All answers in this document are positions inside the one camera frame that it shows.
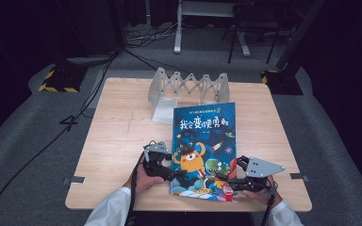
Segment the book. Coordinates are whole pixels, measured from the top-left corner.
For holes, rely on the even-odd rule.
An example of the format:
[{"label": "book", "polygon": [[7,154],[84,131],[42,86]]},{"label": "book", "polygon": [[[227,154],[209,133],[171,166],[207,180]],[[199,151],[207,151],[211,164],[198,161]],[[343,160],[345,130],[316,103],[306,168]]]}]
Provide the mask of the book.
[{"label": "book", "polygon": [[236,202],[237,193],[216,177],[237,177],[235,103],[178,107],[173,112],[172,169],[186,175],[170,184],[173,195]]}]

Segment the black mechanical device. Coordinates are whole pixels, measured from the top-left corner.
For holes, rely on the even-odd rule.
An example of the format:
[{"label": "black mechanical device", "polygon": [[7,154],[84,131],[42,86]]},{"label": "black mechanical device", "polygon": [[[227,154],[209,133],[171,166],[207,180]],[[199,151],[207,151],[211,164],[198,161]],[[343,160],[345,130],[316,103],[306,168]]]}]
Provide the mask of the black mechanical device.
[{"label": "black mechanical device", "polygon": [[172,170],[161,164],[164,159],[172,160],[172,155],[168,153],[166,144],[163,141],[143,146],[143,153],[145,159],[142,164],[148,176],[159,176],[167,181],[185,176],[185,170]]},{"label": "black mechanical device", "polygon": [[267,177],[285,170],[283,166],[259,158],[248,158],[244,155],[237,158],[237,164],[246,172],[243,179],[229,179],[224,174],[216,173],[216,176],[220,180],[227,182],[234,191],[249,190],[257,192],[261,189],[271,191],[274,187],[267,186]]}]

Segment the stand base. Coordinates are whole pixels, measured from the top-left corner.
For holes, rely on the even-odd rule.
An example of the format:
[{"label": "stand base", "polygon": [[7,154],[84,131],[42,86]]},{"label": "stand base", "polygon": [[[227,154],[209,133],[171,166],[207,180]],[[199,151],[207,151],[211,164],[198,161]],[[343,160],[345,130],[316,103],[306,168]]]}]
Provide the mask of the stand base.
[{"label": "stand base", "polygon": [[71,66],[67,70],[53,67],[46,75],[39,91],[79,92],[88,68]]},{"label": "stand base", "polygon": [[261,82],[266,84],[274,95],[303,95],[296,78],[284,76],[282,71],[262,72]]}]

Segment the wooden tabletop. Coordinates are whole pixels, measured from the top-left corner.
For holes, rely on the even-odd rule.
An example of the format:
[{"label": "wooden tabletop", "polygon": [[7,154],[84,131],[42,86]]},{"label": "wooden tabletop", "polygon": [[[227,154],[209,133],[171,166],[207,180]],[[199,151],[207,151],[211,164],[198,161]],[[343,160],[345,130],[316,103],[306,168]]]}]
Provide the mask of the wooden tabletop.
[{"label": "wooden tabletop", "polygon": [[[172,147],[172,126],[152,121],[148,101],[151,79],[109,78],[93,116],[90,131],[74,176],[84,184],[71,184],[66,205],[92,209],[105,196],[122,186],[135,167],[142,146],[163,140]],[[288,138],[266,85],[229,83],[230,102],[236,103],[237,157],[254,156],[286,167],[274,175],[278,191],[295,211],[312,207]],[[195,97],[180,96],[179,106],[198,105]],[[163,161],[164,166],[170,162]],[[238,178],[244,171],[238,167]],[[238,202],[215,202],[170,195],[170,185],[157,185],[137,196],[134,210],[149,211],[263,211],[265,206],[239,194]]]}]

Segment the gray floor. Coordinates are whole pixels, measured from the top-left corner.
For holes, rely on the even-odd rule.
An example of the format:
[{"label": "gray floor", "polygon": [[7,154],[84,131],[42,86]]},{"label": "gray floor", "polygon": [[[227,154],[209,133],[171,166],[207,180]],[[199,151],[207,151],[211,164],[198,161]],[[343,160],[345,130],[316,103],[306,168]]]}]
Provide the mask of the gray floor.
[{"label": "gray floor", "polygon": [[[283,40],[278,41],[271,63],[267,65],[268,46],[251,47],[249,58],[236,46],[232,62],[228,64],[231,33],[221,41],[223,32],[224,28],[213,27],[185,31],[180,55],[173,53],[174,36],[144,48],[128,50],[159,61],[148,62],[165,68],[169,74],[174,68],[165,64],[197,77],[206,73],[213,77],[228,73],[232,82],[259,83],[260,73],[275,69],[278,57],[286,48]],[[0,129],[0,190],[64,129],[60,121],[80,112],[102,71],[102,66],[90,68],[79,93],[40,92],[38,88],[50,68],[51,65],[47,65],[31,78],[32,96]],[[110,65],[107,76],[153,77],[154,74],[153,69],[122,51]],[[334,125],[313,97],[309,77],[304,70],[296,77],[304,95],[274,95],[273,100],[301,173],[309,179],[305,184],[313,209],[298,215],[304,225],[361,226],[362,177]],[[92,107],[85,114],[93,116],[93,113]],[[62,181],[74,174],[90,125],[90,118],[80,117],[70,132],[63,133],[12,181],[0,197],[0,225],[82,225],[85,222],[91,210],[68,209],[64,204],[68,187]],[[262,214],[254,214],[256,225]]]}]

